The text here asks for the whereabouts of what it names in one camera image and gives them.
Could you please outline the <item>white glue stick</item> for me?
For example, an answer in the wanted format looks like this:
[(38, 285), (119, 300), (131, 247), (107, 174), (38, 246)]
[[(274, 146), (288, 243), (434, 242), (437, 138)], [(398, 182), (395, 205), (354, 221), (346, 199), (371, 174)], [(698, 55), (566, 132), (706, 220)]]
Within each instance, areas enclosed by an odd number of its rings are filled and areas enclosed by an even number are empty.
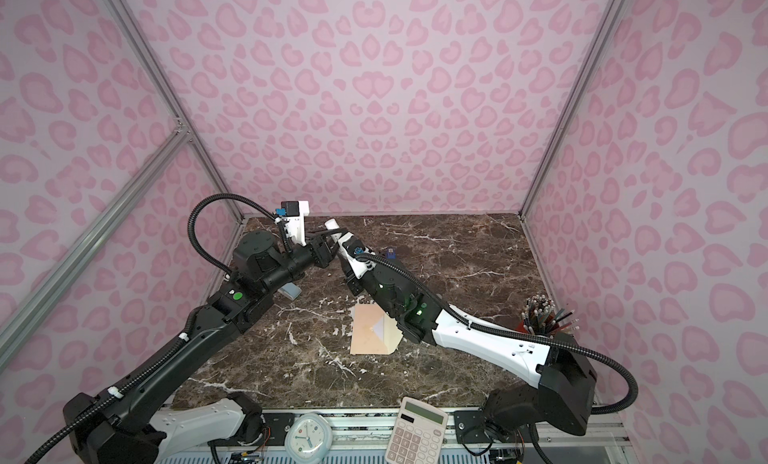
[(341, 227), (339, 226), (338, 222), (335, 219), (327, 220), (325, 223), (325, 228), (332, 233), (338, 233)]

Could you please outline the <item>beige envelope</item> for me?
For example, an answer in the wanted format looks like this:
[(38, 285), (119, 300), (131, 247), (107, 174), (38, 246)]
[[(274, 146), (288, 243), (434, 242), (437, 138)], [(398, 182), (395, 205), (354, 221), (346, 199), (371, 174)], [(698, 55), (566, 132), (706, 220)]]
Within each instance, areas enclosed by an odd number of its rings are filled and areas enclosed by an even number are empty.
[(352, 317), (352, 355), (390, 355), (399, 346), (403, 334), (397, 321), (378, 305), (356, 304)]

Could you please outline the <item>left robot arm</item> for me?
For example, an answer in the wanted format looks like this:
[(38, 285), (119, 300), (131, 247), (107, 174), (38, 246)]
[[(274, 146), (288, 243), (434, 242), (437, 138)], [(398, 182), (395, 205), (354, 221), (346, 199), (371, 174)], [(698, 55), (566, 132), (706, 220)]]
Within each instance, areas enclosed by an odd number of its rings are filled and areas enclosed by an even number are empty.
[(234, 251), (228, 280), (190, 312), (176, 336), (114, 385), (65, 404), (77, 457), (84, 463), (155, 463), (207, 440), (258, 438), (261, 408), (241, 391), (189, 412), (161, 408), (209, 358), (258, 322), (281, 287), (311, 267), (327, 267), (342, 233), (314, 233), (290, 251), (281, 250), (267, 231), (246, 234)]

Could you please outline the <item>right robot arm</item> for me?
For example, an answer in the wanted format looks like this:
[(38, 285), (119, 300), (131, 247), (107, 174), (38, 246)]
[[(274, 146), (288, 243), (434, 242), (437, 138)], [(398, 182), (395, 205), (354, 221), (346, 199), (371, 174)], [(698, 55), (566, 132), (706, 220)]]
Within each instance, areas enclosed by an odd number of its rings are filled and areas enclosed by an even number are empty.
[(478, 320), (454, 306), (445, 309), (391, 265), (340, 261), (350, 290), (367, 292), (406, 340), (465, 352), (522, 380), (516, 389), (489, 394), (482, 412), (490, 427), (511, 431), (545, 422), (570, 435), (586, 434), (597, 375), (575, 351), (571, 336), (534, 342), (531, 334)]

